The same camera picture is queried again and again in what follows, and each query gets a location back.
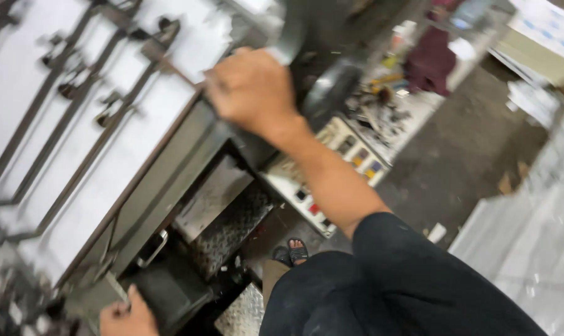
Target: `hand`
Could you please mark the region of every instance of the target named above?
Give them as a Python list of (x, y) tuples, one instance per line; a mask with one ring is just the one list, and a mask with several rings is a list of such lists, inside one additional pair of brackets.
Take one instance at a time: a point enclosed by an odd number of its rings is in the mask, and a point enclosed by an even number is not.
[(274, 146), (307, 132), (294, 107), (290, 73), (264, 49), (240, 48), (205, 73), (219, 115)]
[(137, 287), (129, 288), (129, 305), (115, 302), (100, 314), (101, 336), (159, 336), (153, 314)]

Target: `black sandal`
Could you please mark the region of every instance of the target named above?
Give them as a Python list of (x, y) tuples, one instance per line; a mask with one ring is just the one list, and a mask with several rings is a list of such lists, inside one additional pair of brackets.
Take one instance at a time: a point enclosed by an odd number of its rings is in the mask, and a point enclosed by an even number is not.
[(272, 259), (279, 261), (280, 263), (283, 263), (288, 267), (292, 267), (292, 263), (290, 262), (290, 253), (284, 246), (278, 246), (274, 249)]
[[(303, 246), (301, 246), (300, 248), (291, 248), (290, 247), (291, 240), (300, 241), (301, 244), (303, 244)], [(288, 240), (287, 244), (288, 244), (288, 249), (290, 251), (290, 260), (292, 261), (293, 265), (296, 265), (296, 262), (298, 260), (303, 260), (303, 259), (307, 260), (309, 258), (309, 253), (307, 252), (307, 245), (305, 245), (305, 242), (302, 241), (301, 239), (291, 238)]]

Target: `red button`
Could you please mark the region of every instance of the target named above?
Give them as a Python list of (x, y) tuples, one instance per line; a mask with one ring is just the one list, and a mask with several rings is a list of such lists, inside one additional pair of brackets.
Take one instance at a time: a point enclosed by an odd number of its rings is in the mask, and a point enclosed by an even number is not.
[(317, 204), (313, 204), (309, 207), (309, 212), (311, 212), (312, 215), (317, 215), (319, 213), (319, 207), (317, 206)]

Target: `maroon cloth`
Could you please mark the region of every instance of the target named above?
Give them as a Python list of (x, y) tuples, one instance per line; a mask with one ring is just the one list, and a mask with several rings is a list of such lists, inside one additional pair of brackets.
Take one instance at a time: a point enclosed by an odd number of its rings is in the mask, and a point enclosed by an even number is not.
[(424, 90), (450, 95), (446, 79), (457, 65), (457, 56), (448, 48), (448, 38), (448, 32), (430, 27), (419, 40), (404, 65), (409, 91), (416, 93)]

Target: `bottle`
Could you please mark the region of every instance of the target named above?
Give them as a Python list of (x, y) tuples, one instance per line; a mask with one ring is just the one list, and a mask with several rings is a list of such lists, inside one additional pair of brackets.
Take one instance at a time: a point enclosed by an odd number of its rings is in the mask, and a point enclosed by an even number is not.
[(467, 0), (454, 12), (450, 22), (459, 29), (471, 29), (493, 3), (494, 0)]

